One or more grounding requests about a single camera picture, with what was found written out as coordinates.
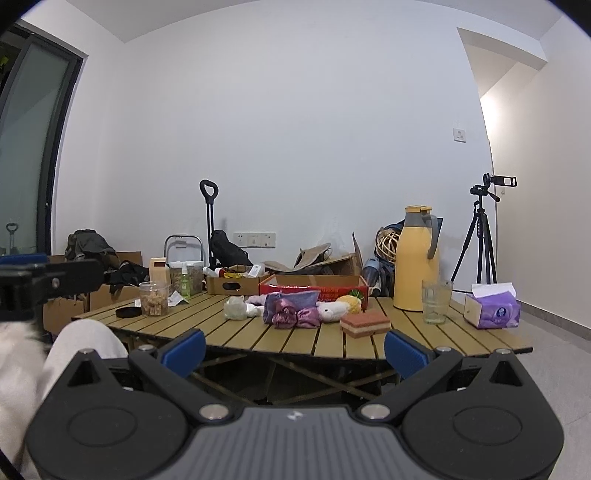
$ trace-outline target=window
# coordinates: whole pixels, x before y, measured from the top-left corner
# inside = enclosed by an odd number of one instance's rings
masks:
[[[51,254],[57,154],[81,65],[20,27],[0,36],[0,255]]]

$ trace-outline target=backpack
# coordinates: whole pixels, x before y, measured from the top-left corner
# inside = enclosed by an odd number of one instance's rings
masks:
[[[234,265],[252,266],[247,253],[228,240],[228,236],[223,230],[213,231],[209,248],[212,249],[213,256],[217,258],[217,263],[222,267],[232,267]]]
[[[119,268],[121,262],[115,249],[95,230],[76,230],[68,235],[68,246],[64,253],[66,261],[98,260],[103,270]]]

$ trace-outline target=purple pouch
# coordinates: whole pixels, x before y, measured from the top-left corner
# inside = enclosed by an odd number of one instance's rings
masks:
[[[283,293],[273,292],[267,295],[265,300],[265,311],[263,312],[262,319],[267,325],[273,323],[273,315],[275,315],[279,309],[275,306],[277,300],[288,300],[290,301],[297,312],[306,308],[316,307],[318,296],[320,292],[318,290],[301,291],[298,293]]]
[[[271,319],[276,328],[292,328],[297,322],[296,307],[286,299],[275,302],[278,312]]]
[[[308,307],[301,309],[297,313],[297,323],[299,328],[318,328],[320,326],[320,313],[317,307]]]

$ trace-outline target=floor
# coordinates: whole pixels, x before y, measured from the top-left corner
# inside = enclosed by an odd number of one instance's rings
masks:
[[[591,478],[591,342],[522,313],[519,329],[534,344],[520,355],[564,427],[564,449],[550,480]]]

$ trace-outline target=tissue box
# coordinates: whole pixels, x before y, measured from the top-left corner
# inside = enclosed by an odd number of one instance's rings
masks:
[[[519,325],[521,306],[511,293],[488,297],[466,296],[464,318],[478,329],[513,328]]]

